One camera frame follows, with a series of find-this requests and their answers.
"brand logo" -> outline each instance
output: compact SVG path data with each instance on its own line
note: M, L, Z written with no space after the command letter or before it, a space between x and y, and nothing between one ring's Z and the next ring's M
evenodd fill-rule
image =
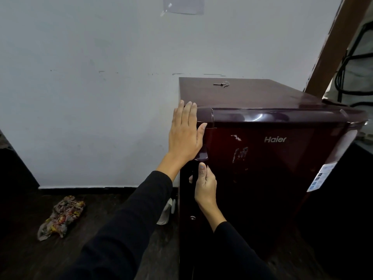
M264 139L265 143L283 143L285 142L286 137L266 137Z

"finger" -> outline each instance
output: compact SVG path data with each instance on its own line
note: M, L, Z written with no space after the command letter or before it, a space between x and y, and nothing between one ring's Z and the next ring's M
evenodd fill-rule
M212 173L209 166L207 166L206 180L215 180L215 175L214 175L214 173Z
M189 113L189 127L196 127L197 125L197 104L193 103Z
M173 110L173 116L172 116L172 126L173 126L173 127L174 127L175 124L176 124L176 113L177 113L177 111L178 111L178 108L175 108L175 109Z
M203 139L203 134L205 133L207 123L202 123L197 130L197 147L199 149L202 147L202 139Z
M178 110L176 111L176 120L175 120L175 127L181 125L181 117L184 110L184 100L180 100Z
M184 107L184 111L183 111L183 116L181 118L181 124L182 125L185 125L187 126L188 125L188 121L189 121L189 113L190 113L190 108L192 107L192 102L188 102L185 107Z
M198 179L201 179L202 181L206 180L206 164L200 163L198 165Z

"energy label sticker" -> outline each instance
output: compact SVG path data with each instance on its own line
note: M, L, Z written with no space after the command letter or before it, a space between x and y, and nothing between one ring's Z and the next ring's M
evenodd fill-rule
M324 164L319 173L316 175L315 179L311 183L310 187L308 188L307 192L311 192L313 190L317 190L321 187L321 185L324 183L326 178L329 176L330 172L333 170L334 166L337 164L337 162L330 163L330 164Z

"black sleeve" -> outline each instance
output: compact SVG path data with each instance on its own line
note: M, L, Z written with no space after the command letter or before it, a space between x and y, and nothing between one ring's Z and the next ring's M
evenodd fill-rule
M85 244L60 279L133 279L156 223L171 196L172 181L153 171Z
M214 238L222 262L229 267L231 275L237 274L240 279L276 279L229 222L217 226Z

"refrigerator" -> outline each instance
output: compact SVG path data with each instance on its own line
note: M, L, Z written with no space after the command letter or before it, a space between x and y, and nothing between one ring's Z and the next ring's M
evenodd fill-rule
M181 99L198 105L198 124L207 123L201 151L180 171L178 193L180 279L199 279L211 276L217 263L213 232L194 200L199 162L216 176L217 205L226 220L266 259L367 114L272 80L179 82Z

